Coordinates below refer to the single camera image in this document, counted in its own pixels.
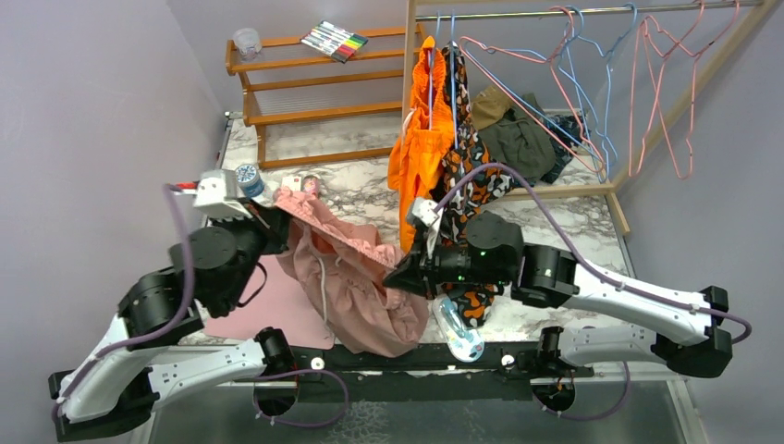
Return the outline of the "pink shorts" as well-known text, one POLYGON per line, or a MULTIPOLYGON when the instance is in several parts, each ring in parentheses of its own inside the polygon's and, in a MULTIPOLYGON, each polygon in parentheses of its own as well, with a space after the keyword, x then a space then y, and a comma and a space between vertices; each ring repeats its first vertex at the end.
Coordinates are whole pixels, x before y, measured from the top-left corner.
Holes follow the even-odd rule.
POLYGON ((290 215, 288 248, 278 255, 313 308, 350 352, 399 357, 420 343, 429 319, 425 299, 383 280, 403 258, 373 225, 339 219, 319 198, 282 187, 276 208, 290 215))

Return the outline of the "camouflage orange black shorts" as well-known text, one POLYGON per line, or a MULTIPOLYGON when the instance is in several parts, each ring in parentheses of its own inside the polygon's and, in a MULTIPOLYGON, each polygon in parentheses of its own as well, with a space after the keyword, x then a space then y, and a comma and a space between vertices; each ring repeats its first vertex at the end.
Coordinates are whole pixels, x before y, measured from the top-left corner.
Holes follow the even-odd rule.
MULTIPOLYGON (((453 186, 475 168, 494 161, 478 130, 473 126, 472 107, 465 58, 455 43, 455 79, 457 85, 459 148, 452 148, 442 159, 443 176, 435 188, 435 198, 441 199, 453 186)), ((441 54, 447 55, 446 47, 441 54)), ((445 100, 449 105, 448 80, 444 86, 445 100)), ((514 178, 499 168, 487 168, 458 187, 448 200, 440 229, 445 245, 462 245, 466 241, 468 222, 481 212, 482 206, 493 202, 512 190, 514 178)), ((448 284, 447 293, 458 306, 458 313, 467 327, 481 327, 490 315, 495 297, 504 291, 502 285, 484 286, 448 284)))

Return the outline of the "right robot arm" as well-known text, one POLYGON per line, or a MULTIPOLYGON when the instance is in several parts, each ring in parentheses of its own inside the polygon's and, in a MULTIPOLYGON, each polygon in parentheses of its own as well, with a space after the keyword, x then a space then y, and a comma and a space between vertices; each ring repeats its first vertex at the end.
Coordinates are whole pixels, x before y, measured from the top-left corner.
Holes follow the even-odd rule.
POLYGON ((624 277, 574 253, 526 242, 518 225, 493 213, 471 220, 456 245, 431 240, 419 224, 410 251, 383 283, 422 297, 446 284, 497 284, 526 306, 622 320, 616 327, 543 329, 529 362, 545 376, 602 362, 650 362, 715 378, 733 357, 731 335, 720 327, 729 309, 723 289, 680 293, 624 277))

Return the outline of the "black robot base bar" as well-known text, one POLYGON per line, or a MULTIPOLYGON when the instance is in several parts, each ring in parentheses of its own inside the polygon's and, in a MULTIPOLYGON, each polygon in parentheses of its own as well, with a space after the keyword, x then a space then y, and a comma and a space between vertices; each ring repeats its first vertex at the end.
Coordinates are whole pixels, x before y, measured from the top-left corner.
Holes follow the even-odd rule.
POLYGON ((472 363, 458 361, 443 343, 421 344, 396 358, 353 353, 342 344, 328 350, 293 346, 263 370, 293 377, 303 402, 352 401, 529 401, 532 382, 568 382, 589 377, 585 367, 561 364, 535 342, 488 342, 472 363))

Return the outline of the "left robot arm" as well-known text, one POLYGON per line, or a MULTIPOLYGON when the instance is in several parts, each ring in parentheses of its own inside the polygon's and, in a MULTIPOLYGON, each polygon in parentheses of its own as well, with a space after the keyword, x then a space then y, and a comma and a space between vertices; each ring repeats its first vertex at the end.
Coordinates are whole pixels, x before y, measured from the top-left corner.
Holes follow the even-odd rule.
POLYGON ((155 358, 197 331, 202 312, 225 317, 248 305, 243 291, 260 258, 288 247, 291 218, 251 201, 246 215, 188 231, 176 216, 179 243, 170 266, 141 277, 118 304, 109 328, 76 369, 50 375, 52 419, 61 442, 116 437, 184 396, 235 378, 276 380, 295 360, 282 330, 265 327, 240 344, 177 364, 155 358))

